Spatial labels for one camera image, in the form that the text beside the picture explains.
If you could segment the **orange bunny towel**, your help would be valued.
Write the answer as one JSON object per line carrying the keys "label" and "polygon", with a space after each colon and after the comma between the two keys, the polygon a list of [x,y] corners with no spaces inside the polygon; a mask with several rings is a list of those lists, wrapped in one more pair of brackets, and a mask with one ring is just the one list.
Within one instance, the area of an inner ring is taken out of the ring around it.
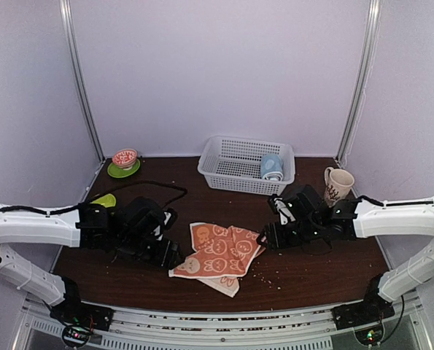
{"label": "orange bunny towel", "polygon": [[257,233],[235,226],[194,222],[190,236],[194,252],[168,276],[200,281],[230,298],[239,291],[239,279],[252,261],[265,251]]}

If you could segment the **blue patterned towel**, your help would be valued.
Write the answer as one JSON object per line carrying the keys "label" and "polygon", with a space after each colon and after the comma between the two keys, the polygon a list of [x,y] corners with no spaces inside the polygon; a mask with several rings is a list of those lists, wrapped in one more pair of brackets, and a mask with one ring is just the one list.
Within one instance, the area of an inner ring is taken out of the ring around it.
{"label": "blue patterned towel", "polygon": [[280,182],[283,180],[283,162],[277,154],[266,154],[260,162],[260,177],[267,181]]}

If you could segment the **white plastic basket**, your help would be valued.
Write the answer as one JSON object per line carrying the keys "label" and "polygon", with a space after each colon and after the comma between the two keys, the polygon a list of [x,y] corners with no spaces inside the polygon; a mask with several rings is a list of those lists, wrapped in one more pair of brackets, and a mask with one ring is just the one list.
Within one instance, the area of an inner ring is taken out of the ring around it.
{"label": "white plastic basket", "polygon": [[[264,179],[263,157],[280,159],[282,179]],[[212,189],[258,195],[281,194],[295,179],[295,155],[289,144],[213,136],[198,161],[198,172]]]}

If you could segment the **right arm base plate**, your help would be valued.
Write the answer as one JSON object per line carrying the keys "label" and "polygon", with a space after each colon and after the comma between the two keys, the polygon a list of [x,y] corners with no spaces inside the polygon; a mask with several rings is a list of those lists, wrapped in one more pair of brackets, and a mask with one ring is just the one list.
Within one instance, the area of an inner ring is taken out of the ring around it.
{"label": "right arm base plate", "polygon": [[383,321],[395,315],[391,305],[374,306],[364,301],[336,306],[331,310],[337,330],[352,328],[363,346],[378,346],[385,339]]}

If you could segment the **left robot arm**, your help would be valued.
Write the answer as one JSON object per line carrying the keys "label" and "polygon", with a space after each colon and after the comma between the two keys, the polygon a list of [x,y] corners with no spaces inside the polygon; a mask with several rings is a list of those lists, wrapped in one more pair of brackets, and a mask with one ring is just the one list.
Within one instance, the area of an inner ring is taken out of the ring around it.
{"label": "left robot arm", "polygon": [[88,317],[88,307],[81,301],[77,284],[41,269],[10,245],[101,249],[171,270],[185,260],[179,244],[164,236],[176,219],[173,209],[162,209],[143,197],[124,207],[106,204],[103,198],[63,208],[0,203],[0,275],[17,289],[36,295],[71,323],[80,324]]}

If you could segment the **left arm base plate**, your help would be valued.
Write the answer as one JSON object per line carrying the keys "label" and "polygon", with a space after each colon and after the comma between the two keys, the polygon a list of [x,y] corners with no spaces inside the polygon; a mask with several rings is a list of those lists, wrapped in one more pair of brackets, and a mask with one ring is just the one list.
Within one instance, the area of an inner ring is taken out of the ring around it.
{"label": "left arm base plate", "polygon": [[63,325],[61,340],[71,349],[86,346],[96,336],[95,331],[109,331],[114,310],[103,306],[80,303],[77,310],[46,305],[50,317]]}

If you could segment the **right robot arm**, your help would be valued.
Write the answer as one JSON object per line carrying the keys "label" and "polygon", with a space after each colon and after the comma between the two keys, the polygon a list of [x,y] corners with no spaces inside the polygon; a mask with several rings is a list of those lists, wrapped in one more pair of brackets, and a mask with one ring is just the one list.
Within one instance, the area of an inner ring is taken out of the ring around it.
{"label": "right robot arm", "polygon": [[375,236],[429,236],[429,244],[399,267],[373,278],[357,306],[372,322],[395,300],[434,277],[434,196],[410,201],[377,201],[361,195],[329,204],[310,185],[268,199],[279,221],[266,225],[257,242],[270,250],[322,239],[354,241]]}

